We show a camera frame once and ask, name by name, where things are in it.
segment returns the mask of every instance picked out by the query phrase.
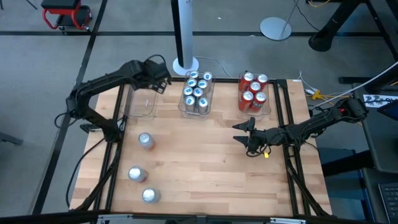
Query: plastic tray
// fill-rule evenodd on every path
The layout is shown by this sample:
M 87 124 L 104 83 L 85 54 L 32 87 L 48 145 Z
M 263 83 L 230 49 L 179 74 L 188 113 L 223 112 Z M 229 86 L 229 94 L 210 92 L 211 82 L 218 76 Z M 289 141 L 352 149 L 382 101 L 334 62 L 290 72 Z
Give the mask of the plastic tray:
M 199 73 L 199 77 L 197 78 L 197 81 L 199 82 L 199 80 L 203 79 L 203 74 L 204 73 Z M 187 85 L 184 85 L 182 90 L 181 90 L 181 98 L 180 98 L 180 102 L 178 103 L 178 109 L 181 111 L 182 116 L 184 118 L 191 118 L 191 119 L 199 119 L 199 120 L 206 120 L 210 111 L 211 111 L 211 102 L 213 101 L 213 91 L 214 91 L 214 87 L 215 87 L 215 76 L 214 74 L 213 78 L 211 79 L 211 82 L 208 83 L 208 88 L 210 88 L 208 90 L 207 93 L 204 93 L 202 97 L 207 98 L 208 100 L 208 107 L 207 110 L 204 111 L 203 113 L 200 113 L 198 110 L 198 106 L 197 106 L 197 100 L 195 102 L 195 109 L 193 111 L 186 111 L 186 107 L 185 107 L 185 98 L 184 98 L 184 94 L 183 94 L 183 90 Z M 189 79 L 189 75 L 187 74 L 185 76 L 184 82 L 186 83 L 187 80 Z
M 140 89 L 134 91 L 130 85 L 125 86 L 120 112 L 129 107 L 128 116 L 132 118 L 155 118 L 158 93 L 154 90 Z
M 242 79 L 242 76 L 246 72 L 247 71 L 241 73 L 239 75 L 239 79 Z M 260 74 L 253 73 L 253 75 L 254 75 L 254 79 L 256 79 Z M 266 96 L 267 96 L 267 100 L 264 103 L 264 105 L 262 106 L 262 108 L 258 112 L 253 112 L 253 111 L 250 111 L 250 109 L 248 111 L 241 111 L 238 107 L 236 107 L 236 114 L 237 114 L 238 118 L 240 118 L 240 119 L 250 119 L 250 117 L 255 117 L 256 120 L 261 120 L 264 117 L 264 115 L 267 115 L 267 114 L 271 113 L 271 108 L 269 107 L 269 100 L 268 100 L 269 99 L 268 86 L 269 85 L 266 84 L 264 89 L 262 90 L 262 92 L 265 93 Z M 242 96 L 242 92 L 239 91 L 239 85 L 238 85 L 238 88 L 236 90 L 238 92 L 238 99 L 237 100 L 238 100 L 238 104 L 239 104 L 239 99 Z

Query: label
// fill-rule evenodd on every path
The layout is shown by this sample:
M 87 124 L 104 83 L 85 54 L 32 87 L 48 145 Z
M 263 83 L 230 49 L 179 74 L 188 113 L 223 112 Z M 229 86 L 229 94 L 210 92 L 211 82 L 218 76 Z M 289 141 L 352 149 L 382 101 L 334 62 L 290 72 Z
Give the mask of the label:
M 257 102 L 255 102 L 255 101 L 253 101 L 253 106 L 255 106 L 255 107 L 257 107 L 257 108 L 262 107 L 263 104 L 264 104 L 264 103 L 257 103 Z
M 379 108 L 394 100 L 398 100 L 398 96 L 386 96 L 386 95 L 363 95 L 363 101 L 366 107 Z

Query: wooden table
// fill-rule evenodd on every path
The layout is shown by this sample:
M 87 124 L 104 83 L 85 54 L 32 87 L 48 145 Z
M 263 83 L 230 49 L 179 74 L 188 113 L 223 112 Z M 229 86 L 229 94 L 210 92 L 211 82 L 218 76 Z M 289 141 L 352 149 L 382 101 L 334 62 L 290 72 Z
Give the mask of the wooden table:
M 309 119 L 302 83 L 293 80 L 287 83 L 294 121 Z M 272 146 L 268 159 L 250 158 L 243 145 L 232 138 L 245 135 L 231 128 L 244 121 L 236 116 L 237 85 L 216 83 L 212 110 L 205 121 L 182 118 L 177 108 L 182 82 L 174 82 L 159 96 L 154 119 L 129 119 L 112 212 L 292 216 L 282 147 Z M 272 85 L 269 93 L 271 114 L 256 123 L 258 129 L 279 125 Z M 117 94 L 117 88 L 100 94 L 96 111 L 111 118 Z M 281 101 L 287 124 L 284 100 Z M 151 133 L 156 141 L 156 148 L 151 152 L 143 150 L 138 143 L 138 135 L 143 132 Z M 102 137 L 102 132 L 90 133 L 86 150 Z M 308 141 L 315 145 L 313 139 Z M 71 208 L 81 204 L 97 184 L 105 145 L 100 144 L 81 163 Z M 309 191 L 323 209 L 331 213 L 317 150 L 304 144 L 300 155 Z M 129 180 L 127 172 L 132 166 L 143 167 L 149 178 L 141 184 Z M 160 190 L 160 202 L 150 205 L 142 202 L 141 193 L 146 187 Z M 107 192 L 106 186 L 100 208 L 104 208 Z M 296 194 L 299 211 L 303 213 L 297 186 Z

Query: yellow clip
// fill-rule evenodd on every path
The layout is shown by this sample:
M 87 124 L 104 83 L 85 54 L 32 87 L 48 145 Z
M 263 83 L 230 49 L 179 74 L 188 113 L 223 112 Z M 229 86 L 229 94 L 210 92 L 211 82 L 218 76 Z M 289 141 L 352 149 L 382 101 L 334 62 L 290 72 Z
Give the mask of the yellow clip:
M 322 99 L 323 97 L 321 96 L 321 91 L 317 90 L 315 93 L 311 96 L 311 99 L 316 100 L 316 99 Z

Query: keyboard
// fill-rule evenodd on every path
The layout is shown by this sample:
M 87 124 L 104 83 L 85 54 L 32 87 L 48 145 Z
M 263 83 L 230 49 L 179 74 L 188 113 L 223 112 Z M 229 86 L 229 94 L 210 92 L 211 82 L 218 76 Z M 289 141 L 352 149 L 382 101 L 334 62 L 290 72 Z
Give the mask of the keyboard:
M 398 223 L 398 182 L 379 184 L 379 189 L 389 223 Z

